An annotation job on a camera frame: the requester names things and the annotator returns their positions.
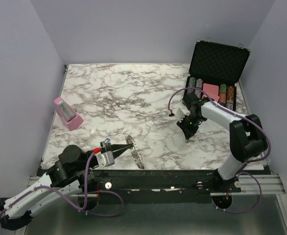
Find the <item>metal key ring disc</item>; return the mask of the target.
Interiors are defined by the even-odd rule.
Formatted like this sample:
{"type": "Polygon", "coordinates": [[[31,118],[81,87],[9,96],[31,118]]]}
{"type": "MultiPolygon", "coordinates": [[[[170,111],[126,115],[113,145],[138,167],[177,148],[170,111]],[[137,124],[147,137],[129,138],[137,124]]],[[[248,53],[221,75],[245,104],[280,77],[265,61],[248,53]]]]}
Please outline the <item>metal key ring disc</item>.
{"type": "Polygon", "coordinates": [[[131,155],[132,155],[133,159],[135,160],[137,167],[139,169],[145,169],[142,155],[139,153],[140,149],[138,147],[136,147],[135,140],[130,135],[126,136],[125,139],[126,139],[127,144],[132,145],[131,155]]]}

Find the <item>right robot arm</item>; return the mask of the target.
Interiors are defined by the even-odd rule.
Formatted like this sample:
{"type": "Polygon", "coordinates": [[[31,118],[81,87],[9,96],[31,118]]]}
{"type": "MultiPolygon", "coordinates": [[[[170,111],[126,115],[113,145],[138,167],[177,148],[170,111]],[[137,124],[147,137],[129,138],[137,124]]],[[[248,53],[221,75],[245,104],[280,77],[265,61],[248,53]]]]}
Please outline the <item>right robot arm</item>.
{"type": "Polygon", "coordinates": [[[269,142],[257,115],[245,116],[231,111],[209,98],[199,99],[194,93],[183,99],[189,115],[178,109],[174,114],[176,125],[183,131],[185,140],[193,137],[199,125],[211,120],[229,132],[230,156],[213,173],[212,186],[225,191],[230,181],[242,171],[251,158],[269,149],[269,142]]]}

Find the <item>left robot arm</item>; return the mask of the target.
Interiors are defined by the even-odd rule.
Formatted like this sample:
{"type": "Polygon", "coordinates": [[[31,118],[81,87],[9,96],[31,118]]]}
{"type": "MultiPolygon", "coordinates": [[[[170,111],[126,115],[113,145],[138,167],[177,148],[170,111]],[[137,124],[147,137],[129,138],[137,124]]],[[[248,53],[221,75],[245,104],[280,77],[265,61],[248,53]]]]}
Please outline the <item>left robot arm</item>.
{"type": "Polygon", "coordinates": [[[133,146],[103,141],[99,148],[85,152],[77,145],[68,145],[38,181],[16,196],[0,198],[1,227],[15,231],[26,226],[38,212],[59,198],[80,212],[90,213],[89,194],[94,194],[98,202],[101,194],[111,193],[109,183],[101,190],[93,168],[113,165],[117,157],[133,146]]]}

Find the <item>pink playing card deck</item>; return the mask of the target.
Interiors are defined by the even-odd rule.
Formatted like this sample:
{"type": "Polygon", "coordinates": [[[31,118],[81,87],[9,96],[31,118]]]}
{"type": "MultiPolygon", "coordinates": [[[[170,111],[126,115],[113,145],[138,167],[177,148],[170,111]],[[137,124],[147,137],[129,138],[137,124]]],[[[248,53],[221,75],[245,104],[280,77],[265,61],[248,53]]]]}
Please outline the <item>pink playing card deck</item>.
{"type": "Polygon", "coordinates": [[[203,89],[205,93],[207,93],[211,99],[214,101],[219,100],[219,86],[218,85],[212,85],[208,83],[203,84],[203,89]]]}

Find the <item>pink metronome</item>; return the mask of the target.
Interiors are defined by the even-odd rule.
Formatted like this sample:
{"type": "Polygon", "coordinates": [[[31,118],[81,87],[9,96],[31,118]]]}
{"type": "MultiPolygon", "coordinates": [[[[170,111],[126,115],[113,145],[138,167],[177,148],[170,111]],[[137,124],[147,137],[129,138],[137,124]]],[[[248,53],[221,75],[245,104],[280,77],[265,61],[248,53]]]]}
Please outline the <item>pink metronome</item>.
{"type": "Polygon", "coordinates": [[[54,105],[62,123],[69,131],[77,129],[84,122],[83,118],[63,98],[56,98],[54,105]]]}

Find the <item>black poker chip case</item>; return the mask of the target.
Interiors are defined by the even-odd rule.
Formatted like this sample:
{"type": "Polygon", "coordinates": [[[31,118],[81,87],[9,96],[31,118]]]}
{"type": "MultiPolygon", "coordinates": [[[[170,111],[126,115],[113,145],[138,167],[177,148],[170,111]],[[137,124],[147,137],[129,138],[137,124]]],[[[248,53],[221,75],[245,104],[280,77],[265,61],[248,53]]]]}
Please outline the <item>black poker chip case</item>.
{"type": "Polygon", "coordinates": [[[220,86],[234,87],[233,111],[237,107],[237,89],[243,69],[250,56],[250,50],[243,47],[224,45],[209,41],[198,40],[195,44],[189,75],[185,87],[190,83],[190,78],[202,79],[203,83],[220,86]]]}

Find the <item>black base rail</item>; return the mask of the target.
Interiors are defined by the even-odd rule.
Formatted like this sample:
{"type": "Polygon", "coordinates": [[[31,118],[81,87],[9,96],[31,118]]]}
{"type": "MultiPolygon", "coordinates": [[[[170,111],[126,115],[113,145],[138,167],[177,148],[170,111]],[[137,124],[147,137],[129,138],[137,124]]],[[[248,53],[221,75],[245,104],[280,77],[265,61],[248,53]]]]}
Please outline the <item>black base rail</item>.
{"type": "Polygon", "coordinates": [[[239,179],[223,181],[213,170],[93,170],[88,192],[101,204],[115,204],[118,194],[126,204],[199,203],[240,193],[239,179]]]}

